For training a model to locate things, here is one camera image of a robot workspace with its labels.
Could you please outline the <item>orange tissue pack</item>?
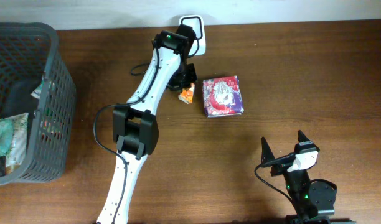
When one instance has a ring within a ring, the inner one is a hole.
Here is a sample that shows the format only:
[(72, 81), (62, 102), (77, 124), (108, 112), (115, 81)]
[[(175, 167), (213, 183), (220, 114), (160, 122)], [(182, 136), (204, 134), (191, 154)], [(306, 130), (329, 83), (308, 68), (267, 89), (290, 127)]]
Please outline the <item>orange tissue pack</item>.
[(178, 98), (186, 104), (191, 104), (194, 97), (195, 84), (191, 83), (189, 88), (183, 88)]

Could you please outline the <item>red purple floral pack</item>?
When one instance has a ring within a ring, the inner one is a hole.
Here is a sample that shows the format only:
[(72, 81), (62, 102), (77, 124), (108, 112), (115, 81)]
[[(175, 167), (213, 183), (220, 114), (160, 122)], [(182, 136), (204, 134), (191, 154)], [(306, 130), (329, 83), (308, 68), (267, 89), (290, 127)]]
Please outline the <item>red purple floral pack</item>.
[(204, 111), (208, 118), (234, 116), (244, 112), (237, 76), (206, 79), (202, 84)]

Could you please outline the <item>teal wet wipes pack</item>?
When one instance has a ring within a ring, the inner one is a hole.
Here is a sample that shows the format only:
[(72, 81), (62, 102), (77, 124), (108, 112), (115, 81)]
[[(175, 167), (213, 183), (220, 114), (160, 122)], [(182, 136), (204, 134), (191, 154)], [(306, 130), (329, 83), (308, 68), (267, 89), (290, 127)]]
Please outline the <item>teal wet wipes pack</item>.
[(0, 119), (0, 157), (6, 156), (12, 145), (14, 128), (11, 119)]

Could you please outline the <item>green tissue pack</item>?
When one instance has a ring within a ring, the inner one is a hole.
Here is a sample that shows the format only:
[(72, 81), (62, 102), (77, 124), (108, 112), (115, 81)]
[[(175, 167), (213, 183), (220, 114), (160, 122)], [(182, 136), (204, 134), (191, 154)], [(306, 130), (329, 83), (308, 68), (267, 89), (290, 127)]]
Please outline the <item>green tissue pack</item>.
[(48, 85), (47, 87), (48, 90), (51, 90), (55, 87), (55, 84), (52, 81), (49, 81), (48, 84), (46, 83), (47, 83), (46, 81), (42, 80), (40, 85), (31, 93), (31, 96), (39, 100), (42, 94), (42, 90), (44, 89), (46, 85)]

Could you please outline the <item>white tube gold cap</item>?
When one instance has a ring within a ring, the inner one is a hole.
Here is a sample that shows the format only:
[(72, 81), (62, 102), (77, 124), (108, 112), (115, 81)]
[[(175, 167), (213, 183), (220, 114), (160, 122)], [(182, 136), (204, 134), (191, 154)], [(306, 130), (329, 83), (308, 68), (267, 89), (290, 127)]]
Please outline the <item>white tube gold cap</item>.
[(6, 174), (17, 170), (26, 156), (28, 113), (8, 117), (13, 125), (12, 144), (6, 156)]

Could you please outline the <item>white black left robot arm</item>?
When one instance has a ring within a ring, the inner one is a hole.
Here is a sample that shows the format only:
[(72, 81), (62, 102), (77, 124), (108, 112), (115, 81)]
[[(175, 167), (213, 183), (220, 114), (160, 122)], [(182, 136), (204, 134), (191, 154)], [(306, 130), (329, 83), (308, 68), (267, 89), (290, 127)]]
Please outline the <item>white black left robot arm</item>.
[(152, 41), (153, 56), (139, 87), (124, 104), (113, 104), (112, 154), (115, 171), (97, 223), (127, 223), (138, 175), (156, 147), (159, 129), (156, 112), (165, 89), (189, 88), (197, 80), (189, 52), (197, 40), (191, 26), (180, 24), (175, 32), (162, 31)]

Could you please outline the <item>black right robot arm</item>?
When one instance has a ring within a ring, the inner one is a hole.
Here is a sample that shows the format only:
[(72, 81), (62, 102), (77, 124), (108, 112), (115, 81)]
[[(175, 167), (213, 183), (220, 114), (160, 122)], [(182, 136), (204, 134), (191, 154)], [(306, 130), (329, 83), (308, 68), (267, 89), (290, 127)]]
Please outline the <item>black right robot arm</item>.
[[(294, 151), (275, 157), (266, 140), (261, 139), (261, 163), (255, 167), (256, 177), (273, 190), (284, 195), (292, 204), (295, 214), (285, 217), (286, 223), (354, 223), (350, 219), (331, 219), (335, 214), (337, 185), (324, 179), (310, 179), (308, 169), (316, 165), (320, 148), (301, 130)], [(286, 190), (274, 187), (258, 175), (258, 169), (271, 169), (271, 176), (282, 175)]]

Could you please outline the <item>white barcode scanner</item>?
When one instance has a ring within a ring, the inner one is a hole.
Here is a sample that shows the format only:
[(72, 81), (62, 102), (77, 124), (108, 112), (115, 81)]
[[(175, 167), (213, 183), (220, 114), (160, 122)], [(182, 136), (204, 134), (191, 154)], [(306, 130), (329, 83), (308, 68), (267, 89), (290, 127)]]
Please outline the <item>white barcode scanner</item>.
[(184, 24), (192, 27), (195, 32), (195, 41), (189, 52), (189, 56), (198, 56), (205, 54), (206, 51), (206, 37), (204, 20), (200, 15), (187, 15), (179, 19), (179, 24)]

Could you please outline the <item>grey plastic mesh basket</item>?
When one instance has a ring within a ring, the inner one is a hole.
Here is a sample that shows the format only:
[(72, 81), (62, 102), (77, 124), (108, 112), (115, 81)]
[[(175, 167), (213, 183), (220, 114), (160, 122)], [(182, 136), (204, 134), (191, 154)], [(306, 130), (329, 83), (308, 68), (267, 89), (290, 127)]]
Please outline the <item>grey plastic mesh basket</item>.
[[(39, 100), (31, 93), (44, 80)], [(76, 86), (44, 23), (0, 22), (0, 119), (28, 113), (26, 156), (0, 185), (50, 182), (62, 176), (76, 107)]]

